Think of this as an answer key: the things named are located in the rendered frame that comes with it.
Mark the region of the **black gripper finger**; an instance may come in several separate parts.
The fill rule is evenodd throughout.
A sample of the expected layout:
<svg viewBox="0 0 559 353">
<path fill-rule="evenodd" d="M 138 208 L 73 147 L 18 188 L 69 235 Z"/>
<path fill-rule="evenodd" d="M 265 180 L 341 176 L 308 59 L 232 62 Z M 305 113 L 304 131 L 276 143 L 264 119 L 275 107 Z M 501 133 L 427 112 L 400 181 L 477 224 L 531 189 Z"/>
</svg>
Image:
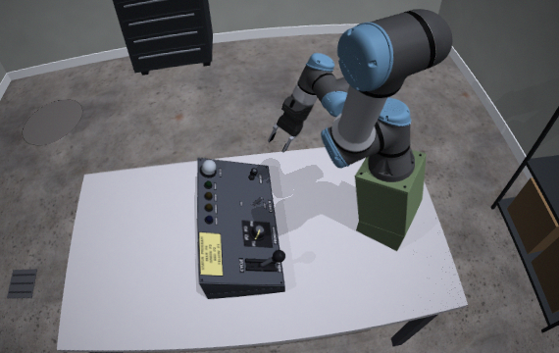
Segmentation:
<svg viewBox="0 0 559 353">
<path fill-rule="evenodd" d="M 271 142 L 271 141 L 274 139 L 274 137 L 275 137 L 275 135 L 276 135 L 277 129 L 278 129 L 278 126 L 277 126 L 277 125 L 274 125 L 274 126 L 273 126 L 273 131 L 272 131 L 272 133 L 271 133 L 271 135 L 270 135 L 270 138 L 269 138 L 268 142 Z"/>
<path fill-rule="evenodd" d="M 298 134 L 297 134 L 297 135 L 298 135 Z M 296 135 L 296 136 L 297 136 L 297 135 Z M 295 136 L 295 137 L 296 137 L 296 136 Z M 283 149 L 282 149 L 282 151 L 281 151 L 282 153 L 284 153 L 284 152 L 287 150 L 287 148 L 288 148 L 290 142 L 291 142 L 295 137 L 293 137 L 293 136 L 290 136 L 290 137 L 289 137 L 287 143 L 284 145 L 284 147 L 283 147 Z"/>
</svg>

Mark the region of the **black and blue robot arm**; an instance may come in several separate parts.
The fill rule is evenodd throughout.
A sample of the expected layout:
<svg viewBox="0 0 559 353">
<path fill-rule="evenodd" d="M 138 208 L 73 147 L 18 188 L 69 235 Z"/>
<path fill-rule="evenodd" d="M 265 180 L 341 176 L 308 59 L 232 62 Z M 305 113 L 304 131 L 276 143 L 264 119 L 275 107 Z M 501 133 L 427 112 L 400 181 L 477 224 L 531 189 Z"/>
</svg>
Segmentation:
<svg viewBox="0 0 559 353">
<path fill-rule="evenodd" d="M 396 182 L 413 173 L 410 110 L 388 97 L 399 91 L 407 76 L 441 63 L 451 47 L 447 22 L 435 12 L 415 9 L 344 32 L 337 45 L 344 76 L 340 79 L 332 74 L 334 61 L 329 56 L 311 55 L 297 85 L 317 95 L 336 117 L 321 132 L 336 167 L 349 167 L 372 155 L 368 166 L 377 179 Z"/>
</svg>

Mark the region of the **black control console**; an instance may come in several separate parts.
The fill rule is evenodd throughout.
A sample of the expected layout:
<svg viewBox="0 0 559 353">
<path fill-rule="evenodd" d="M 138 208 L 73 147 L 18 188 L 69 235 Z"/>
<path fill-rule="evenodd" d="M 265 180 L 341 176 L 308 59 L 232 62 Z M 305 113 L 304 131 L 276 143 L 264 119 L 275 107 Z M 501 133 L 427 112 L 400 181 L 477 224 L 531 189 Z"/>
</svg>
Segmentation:
<svg viewBox="0 0 559 353">
<path fill-rule="evenodd" d="M 202 290 L 208 299 L 285 292 L 269 166 L 212 160 L 197 158 Z"/>
</svg>

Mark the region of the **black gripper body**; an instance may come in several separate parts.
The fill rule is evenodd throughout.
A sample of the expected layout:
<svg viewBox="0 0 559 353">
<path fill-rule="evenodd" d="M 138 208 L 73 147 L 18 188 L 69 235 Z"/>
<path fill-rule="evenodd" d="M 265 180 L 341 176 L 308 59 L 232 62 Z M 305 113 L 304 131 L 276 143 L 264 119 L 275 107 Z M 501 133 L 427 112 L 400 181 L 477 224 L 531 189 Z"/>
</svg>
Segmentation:
<svg viewBox="0 0 559 353">
<path fill-rule="evenodd" d="M 309 95 L 303 92 L 296 83 L 291 96 L 287 97 L 282 104 L 281 109 L 284 110 L 284 112 L 283 115 L 279 117 L 277 126 L 295 137 L 303 128 L 302 122 L 307 119 L 317 99 L 318 97 L 316 95 Z"/>
</svg>

